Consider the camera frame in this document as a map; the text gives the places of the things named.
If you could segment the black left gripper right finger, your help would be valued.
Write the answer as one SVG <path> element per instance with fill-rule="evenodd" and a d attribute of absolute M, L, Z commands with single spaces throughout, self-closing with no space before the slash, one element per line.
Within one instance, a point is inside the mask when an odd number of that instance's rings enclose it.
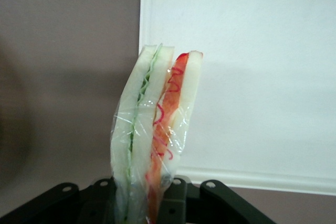
<path fill-rule="evenodd" d="M 274 223 L 217 180 L 200 186 L 175 177 L 164 193 L 157 223 Z"/>

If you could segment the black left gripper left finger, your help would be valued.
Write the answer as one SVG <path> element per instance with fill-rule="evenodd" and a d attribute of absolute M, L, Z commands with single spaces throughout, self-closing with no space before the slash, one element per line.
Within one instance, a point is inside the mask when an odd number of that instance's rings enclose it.
<path fill-rule="evenodd" d="M 80 190 L 61 183 L 1 217 L 1 223 L 114 223 L 116 185 L 103 178 Z"/>

